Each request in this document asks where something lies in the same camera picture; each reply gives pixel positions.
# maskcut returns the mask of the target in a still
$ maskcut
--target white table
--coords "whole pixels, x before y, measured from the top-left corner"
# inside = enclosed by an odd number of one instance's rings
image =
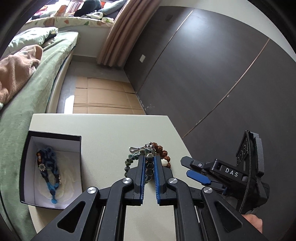
[[[174,177],[189,186],[202,187],[186,176],[188,169],[180,164],[180,159],[190,154],[167,116],[34,114],[30,130],[82,136],[83,191],[90,186],[106,188],[123,178],[128,148],[150,141],[168,151]],[[37,232],[60,212],[33,206],[29,206],[29,210]],[[157,204],[154,182],[150,181],[145,186],[142,206],[127,207],[124,239],[176,239],[173,207]]]

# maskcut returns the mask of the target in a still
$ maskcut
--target beige curtain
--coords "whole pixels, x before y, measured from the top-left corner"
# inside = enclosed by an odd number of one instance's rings
[[[160,0],[128,0],[119,12],[98,55],[97,63],[123,66]]]

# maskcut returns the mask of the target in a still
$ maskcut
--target floor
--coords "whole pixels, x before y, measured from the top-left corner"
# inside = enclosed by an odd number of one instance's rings
[[[78,61],[67,70],[57,113],[145,115],[123,70]]]

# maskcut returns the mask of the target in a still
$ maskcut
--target beaded bracelet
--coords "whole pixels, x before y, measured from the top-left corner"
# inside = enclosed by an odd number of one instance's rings
[[[142,147],[130,147],[129,151],[132,154],[128,155],[128,159],[125,161],[125,173],[124,176],[126,177],[128,174],[128,170],[130,169],[130,165],[133,163],[134,160],[138,160],[140,155],[146,157],[146,171],[145,171],[145,183],[148,183],[154,174],[154,156],[160,155],[162,158],[161,163],[164,167],[170,168],[170,157],[168,156],[168,152],[163,150],[162,146],[158,146],[155,142],[149,142]]]
[[[58,173],[57,167],[57,157],[55,152],[51,147],[46,149],[41,149],[36,153],[36,161],[41,173],[41,176],[44,178],[47,184],[47,188],[52,195],[52,203],[56,204],[57,200],[55,199],[56,190],[59,187],[59,184],[62,183],[61,176]],[[48,179],[47,169],[50,169],[54,175],[55,183],[51,184]]]

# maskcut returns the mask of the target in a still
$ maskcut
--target brown blanket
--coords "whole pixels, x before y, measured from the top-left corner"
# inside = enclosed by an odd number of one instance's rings
[[[26,84],[40,64],[42,53],[39,45],[29,45],[0,61],[0,106]]]

